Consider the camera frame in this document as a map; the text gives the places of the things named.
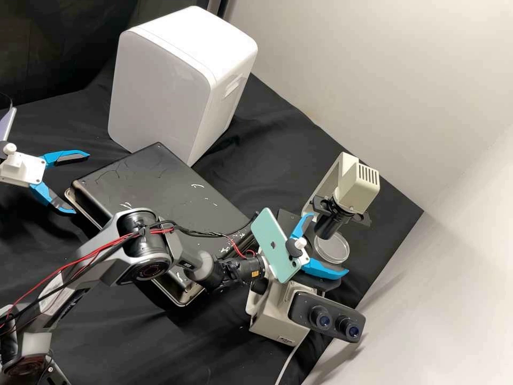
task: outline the robotic arm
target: robotic arm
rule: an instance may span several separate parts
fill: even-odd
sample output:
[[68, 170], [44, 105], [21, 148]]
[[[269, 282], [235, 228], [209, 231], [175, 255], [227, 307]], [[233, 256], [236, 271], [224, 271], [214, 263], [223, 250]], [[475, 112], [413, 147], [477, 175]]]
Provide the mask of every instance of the robotic arm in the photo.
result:
[[6, 316], [0, 317], [4, 375], [0, 375], [0, 383], [11, 378], [17, 384], [20, 376], [32, 374], [50, 379], [47, 383], [70, 384], [48, 359], [52, 331], [99, 282], [114, 286], [152, 280], [175, 264], [183, 266], [190, 279], [209, 291], [250, 283], [265, 275], [265, 261], [258, 255], [217, 260], [205, 251], [184, 250], [173, 228], [162, 227], [159, 220], [149, 209], [116, 214], [97, 236], [75, 252], [69, 268], [60, 268], [36, 301], [0, 309], [0, 316]]

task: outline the metal tray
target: metal tray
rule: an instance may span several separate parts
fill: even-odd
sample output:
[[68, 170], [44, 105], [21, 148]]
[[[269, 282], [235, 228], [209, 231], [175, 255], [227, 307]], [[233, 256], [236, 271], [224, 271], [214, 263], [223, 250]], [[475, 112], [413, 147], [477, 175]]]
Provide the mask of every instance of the metal tray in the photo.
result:
[[[118, 211], [148, 207], [166, 219], [199, 231], [230, 233], [248, 222], [235, 206], [161, 143], [155, 143], [73, 181], [66, 198], [98, 229]], [[224, 238], [197, 238], [178, 233], [188, 247], [231, 258], [235, 251]], [[232, 234], [241, 250], [254, 237], [250, 226]], [[188, 280], [183, 269], [137, 286], [158, 306], [186, 306], [203, 288]]]

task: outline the black fabric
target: black fabric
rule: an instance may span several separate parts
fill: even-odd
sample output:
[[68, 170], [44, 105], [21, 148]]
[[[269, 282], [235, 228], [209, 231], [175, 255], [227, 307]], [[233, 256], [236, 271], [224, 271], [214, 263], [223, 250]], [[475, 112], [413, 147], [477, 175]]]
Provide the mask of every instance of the black fabric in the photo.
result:
[[[107, 70], [83, 91], [19, 106], [10, 139], [20, 151], [91, 153], [87, 162], [45, 175], [60, 195], [72, 180], [126, 154], [107, 133], [111, 82]], [[266, 206], [299, 213], [341, 151], [251, 76], [229, 129], [193, 168], [247, 216]], [[328, 297], [346, 305], [359, 302], [422, 213], [383, 179], [381, 186], [370, 208], [372, 227], [343, 229], [350, 273]], [[59, 217], [15, 186], [0, 184], [0, 220], [0, 304], [66, 262], [87, 239], [79, 218]], [[55, 358], [74, 384], [273, 384], [291, 348], [248, 331], [246, 295], [243, 288], [203, 297], [165, 314], [134, 286], [99, 286], [56, 330]], [[310, 333], [282, 384], [300, 384], [328, 343]]]
[[137, 0], [2, 0], [0, 92], [27, 103], [85, 87]]

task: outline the white wall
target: white wall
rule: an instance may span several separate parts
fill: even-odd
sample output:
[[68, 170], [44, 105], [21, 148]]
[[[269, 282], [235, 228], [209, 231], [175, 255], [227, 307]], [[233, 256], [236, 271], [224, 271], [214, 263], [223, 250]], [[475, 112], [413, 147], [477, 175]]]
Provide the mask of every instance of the white wall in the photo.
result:
[[422, 207], [513, 121], [513, 2], [231, 0], [254, 73]]
[[513, 129], [428, 208], [304, 385], [511, 384]]

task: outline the white container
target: white container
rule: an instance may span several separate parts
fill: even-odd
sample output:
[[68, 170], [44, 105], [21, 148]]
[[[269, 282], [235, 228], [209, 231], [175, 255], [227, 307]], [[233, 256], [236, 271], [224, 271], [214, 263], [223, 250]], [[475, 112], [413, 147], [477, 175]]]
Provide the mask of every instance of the white container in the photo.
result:
[[192, 165], [228, 128], [256, 56], [252, 38], [196, 6], [123, 32], [108, 133]]

